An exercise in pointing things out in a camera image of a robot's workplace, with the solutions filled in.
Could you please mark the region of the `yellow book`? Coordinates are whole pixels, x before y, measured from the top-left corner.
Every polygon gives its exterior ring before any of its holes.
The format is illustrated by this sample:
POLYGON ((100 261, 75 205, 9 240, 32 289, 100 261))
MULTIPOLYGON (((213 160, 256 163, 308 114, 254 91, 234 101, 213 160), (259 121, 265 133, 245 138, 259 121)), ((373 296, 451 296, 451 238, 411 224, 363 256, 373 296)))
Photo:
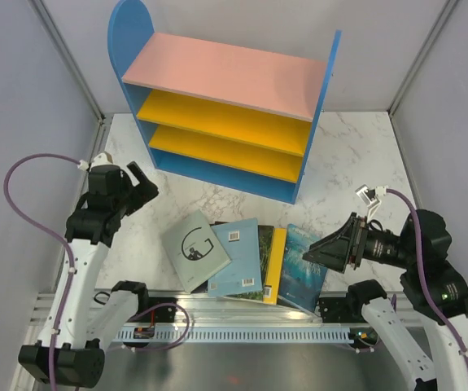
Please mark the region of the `yellow book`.
POLYGON ((265 278, 263 303, 276 305, 278 288, 282 273, 282 262, 286 247, 286 229, 276 228, 273 231, 273 239, 269 254, 269 264, 265 278))

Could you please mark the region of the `grey Great Gatsby book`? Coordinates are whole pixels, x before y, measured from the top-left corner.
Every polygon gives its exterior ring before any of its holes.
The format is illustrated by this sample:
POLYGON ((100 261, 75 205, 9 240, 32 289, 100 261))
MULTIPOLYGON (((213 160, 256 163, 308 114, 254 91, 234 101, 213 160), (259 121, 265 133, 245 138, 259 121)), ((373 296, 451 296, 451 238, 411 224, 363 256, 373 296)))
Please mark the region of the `grey Great Gatsby book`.
POLYGON ((165 231, 161 242, 187 293, 231 263, 200 210, 190 213, 165 231))

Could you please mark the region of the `light blue book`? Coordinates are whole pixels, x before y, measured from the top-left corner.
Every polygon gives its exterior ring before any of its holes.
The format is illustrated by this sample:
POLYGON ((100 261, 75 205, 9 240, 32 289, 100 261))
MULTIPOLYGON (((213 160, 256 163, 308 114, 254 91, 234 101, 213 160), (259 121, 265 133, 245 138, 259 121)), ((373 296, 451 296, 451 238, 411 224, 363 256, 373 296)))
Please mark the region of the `light blue book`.
POLYGON ((230 264, 210 278, 208 295, 227 297, 261 291, 257 219, 222 223, 217 230, 217 236, 230 257, 230 264))

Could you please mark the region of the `green forest cover book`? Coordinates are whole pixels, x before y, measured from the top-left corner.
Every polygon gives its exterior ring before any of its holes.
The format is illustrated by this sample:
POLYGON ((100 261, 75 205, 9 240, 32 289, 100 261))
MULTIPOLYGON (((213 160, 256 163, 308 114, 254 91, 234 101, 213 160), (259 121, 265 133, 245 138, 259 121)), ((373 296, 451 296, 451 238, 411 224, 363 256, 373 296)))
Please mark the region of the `green forest cover book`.
POLYGON ((263 283, 262 290, 259 292, 247 292, 236 295, 231 295, 233 298, 250 300, 250 301, 261 301, 269 297, 271 293, 271 287, 266 283, 269 270, 269 261, 271 254, 271 245, 273 242, 273 226, 259 225, 258 226, 258 240, 259 240, 259 254, 260 254, 260 274, 261 281, 263 283))

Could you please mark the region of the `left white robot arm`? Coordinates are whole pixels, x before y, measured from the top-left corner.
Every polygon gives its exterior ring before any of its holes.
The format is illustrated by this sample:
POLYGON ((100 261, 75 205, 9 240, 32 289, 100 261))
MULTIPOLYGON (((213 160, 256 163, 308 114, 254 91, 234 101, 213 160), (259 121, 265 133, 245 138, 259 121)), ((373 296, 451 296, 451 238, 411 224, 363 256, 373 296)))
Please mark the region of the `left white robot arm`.
POLYGON ((126 169, 93 162, 88 190, 66 221, 67 259, 46 323, 31 345, 22 345, 19 364, 37 381, 92 389, 102 376, 105 352, 130 319, 151 312, 144 283, 120 281, 107 302, 90 317, 95 285, 123 217, 137 212, 159 194, 136 162, 126 169))

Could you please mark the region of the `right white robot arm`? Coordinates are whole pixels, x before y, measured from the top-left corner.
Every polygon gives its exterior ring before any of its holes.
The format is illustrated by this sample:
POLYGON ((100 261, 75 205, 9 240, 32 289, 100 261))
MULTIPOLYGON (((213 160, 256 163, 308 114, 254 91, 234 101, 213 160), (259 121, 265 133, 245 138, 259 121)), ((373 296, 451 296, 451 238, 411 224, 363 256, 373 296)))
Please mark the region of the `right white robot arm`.
POLYGON ((362 260, 402 269, 400 284, 420 318, 429 355, 400 321, 377 280, 350 285, 343 308, 378 334, 411 390, 468 390, 468 286, 447 259, 451 243, 444 219, 425 209, 410 214, 399 235, 352 213, 302 256, 338 273, 357 268, 362 260))

